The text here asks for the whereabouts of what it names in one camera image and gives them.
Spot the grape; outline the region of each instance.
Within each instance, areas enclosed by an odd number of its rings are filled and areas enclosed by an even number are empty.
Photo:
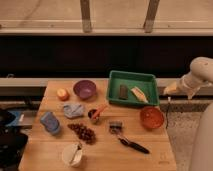
[[[82,123],[68,124],[67,126],[76,133],[79,139],[82,139],[87,144],[95,143],[96,141],[95,132],[92,129],[87,128]]]

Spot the gray object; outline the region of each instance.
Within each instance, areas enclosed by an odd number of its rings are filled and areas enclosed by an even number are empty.
[[[52,112],[48,111],[40,118],[40,122],[44,125],[47,132],[52,135],[60,131],[60,123]]]
[[[73,119],[84,115],[84,106],[81,104],[65,104],[63,111],[67,118]]]

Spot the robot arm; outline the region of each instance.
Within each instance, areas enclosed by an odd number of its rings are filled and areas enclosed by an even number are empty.
[[[197,57],[190,64],[190,72],[183,75],[178,82],[174,82],[164,89],[164,94],[184,92],[191,99],[200,87],[213,83],[213,59]]]
[[[165,94],[185,92],[191,99],[200,87],[213,83],[213,59],[197,57],[190,64],[190,72],[164,89]],[[213,103],[203,112],[197,128],[189,171],[213,170]]]

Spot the bowl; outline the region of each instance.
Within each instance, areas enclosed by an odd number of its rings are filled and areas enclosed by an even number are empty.
[[[82,100],[86,100],[96,94],[96,85],[90,80],[81,80],[74,85],[73,91]]]
[[[163,113],[153,106],[145,106],[141,109],[140,120],[147,129],[159,128],[164,123]]]

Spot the tray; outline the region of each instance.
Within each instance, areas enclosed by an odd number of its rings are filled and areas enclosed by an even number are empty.
[[[120,85],[124,84],[128,88],[128,99],[119,99]],[[131,92],[133,87],[141,89],[148,99],[148,103],[139,101]],[[157,106],[159,96],[157,91],[156,78],[152,74],[111,71],[107,89],[107,99],[109,103],[128,106]]]

